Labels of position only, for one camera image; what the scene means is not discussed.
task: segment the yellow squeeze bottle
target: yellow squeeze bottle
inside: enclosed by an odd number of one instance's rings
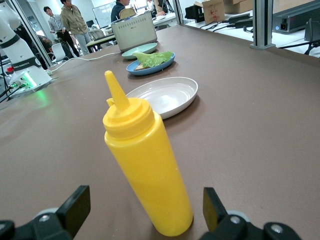
[[[162,118],[147,100],[127,98],[111,71],[104,75],[112,95],[104,141],[157,231],[178,236],[193,212]]]

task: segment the toaster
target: toaster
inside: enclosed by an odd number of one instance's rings
[[[114,21],[111,28],[121,52],[158,39],[150,11]]]

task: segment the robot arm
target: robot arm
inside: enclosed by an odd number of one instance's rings
[[[0,0],[0,48],[10,59],[14,70],[9,84],[15,86],[19,83],[18,86],[24,86],[14,91],[16,97],[35,92],[51,80],[27,43],[13,31],[19,27],[20,22],[19,15],[5,0]]]

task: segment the lettuce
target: lettuce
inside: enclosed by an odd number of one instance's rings
[[[132,55],[136,56],[136,58],[144,68],[147,68],[147,67],[152,68],[169,61],[172,54],[173,53],[171,51],[165,51],[165,52],[154,52],[151,54],[147,54],[143,52],[134,52]]]

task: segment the bottle nozzle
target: bottle nozzle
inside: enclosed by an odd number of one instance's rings
[[[129,106],[130,102],[125,94],[125,92],[122,90],[121,86],[119,85],[115,75],[112,71],[108,70],[104,73],[106,82],[109,86],[111,96],[113,100],[108,100],[108,104],[114,104],[116,109],[120,112],[125,111]]]

